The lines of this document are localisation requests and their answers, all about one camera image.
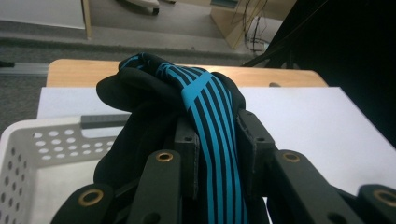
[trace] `white paper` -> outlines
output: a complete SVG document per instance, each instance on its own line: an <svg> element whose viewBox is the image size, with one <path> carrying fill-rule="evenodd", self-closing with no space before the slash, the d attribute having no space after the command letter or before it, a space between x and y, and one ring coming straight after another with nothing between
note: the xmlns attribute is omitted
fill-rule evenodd
<svg viewBox="0 0 396 224"><path fill-rule="evenodd" d="M396 150L339 88L240 88L279 149L303 153L339 189L396 189ZM95 88L43 88L37 117L119 114Z"/></svg>

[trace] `blue and black striped strap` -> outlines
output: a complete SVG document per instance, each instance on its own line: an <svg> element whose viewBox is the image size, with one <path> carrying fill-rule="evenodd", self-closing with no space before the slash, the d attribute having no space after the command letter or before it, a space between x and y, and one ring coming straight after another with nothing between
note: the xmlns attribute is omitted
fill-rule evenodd
<svg viewBox="0 0 396 224"><path fill-rule="evenodd" d="M135 56L121 67L136 61L139 64L134 66L142 70L150 69L150 64L158 65L151 74L181 90L184 106L200 136L206 166L207 223L248 223L238 171L231 92L205 69L142 58Z"/></svg>

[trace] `white plastic basket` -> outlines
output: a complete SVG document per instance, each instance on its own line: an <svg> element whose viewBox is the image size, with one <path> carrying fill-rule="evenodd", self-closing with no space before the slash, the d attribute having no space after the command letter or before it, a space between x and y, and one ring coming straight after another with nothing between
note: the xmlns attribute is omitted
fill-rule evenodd
<svg viewBox="0 0 396 224"><path fill-rule="evenodd" d="M0 224L50 223L72 192L92 183L96 163L119 130L113 136L87 137L81 121L25 120L3 132Z"/></svg>

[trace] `brass grommet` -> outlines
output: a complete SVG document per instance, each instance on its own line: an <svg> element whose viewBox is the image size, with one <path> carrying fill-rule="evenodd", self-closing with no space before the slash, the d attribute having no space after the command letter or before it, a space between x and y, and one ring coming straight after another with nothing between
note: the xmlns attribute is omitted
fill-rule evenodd
<svg viewBox="0 0 396 224"><path fill-rule="evenodd" d="M283 159L285 159L286 161L291 161L291 162L300 161L300 157L298 157L296 154L291 153L291 152L283 153L282 156L283 156Z"/></svg>
<svg viewBox="0 0 396 224"><path fill-rule="evenodd" d="M89 201L86 201L85 197L87 197L89 194L96 194L96 197L90 199ZM103 199L103 196L104 193L100 189L88 189L79 196L78 204L84 207L88 207L99 203Z"/></svg>
<svg viewBox="0 0 396 224"><path fill-rule="evenodd" d="M166 162L171 161L173 159L173 155L169 152L161 152L157 154L156 158L157 161Z"/></svg>
<svg viewBox="0 0 396 224"><path fill-rule="evenodd" d="M396 207L396 194L384 189L376 189L373 194L380 202L390 207Z"/></svg>

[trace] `wooden table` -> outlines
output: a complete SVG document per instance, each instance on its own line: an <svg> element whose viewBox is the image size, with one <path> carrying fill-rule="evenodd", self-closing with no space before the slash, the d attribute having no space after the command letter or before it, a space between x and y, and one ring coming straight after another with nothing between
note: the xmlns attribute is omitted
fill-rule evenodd
<svg viewBox="0 0 396 224"><path fill-rule="evenodd" d="M94 87L101 79L114 75L119 62L90 60L57 60L49 65L47 87ZM220 72L239 87L327 87L313 71L268 68L246 68L215 65L191 65L210 72Z"/></svg>

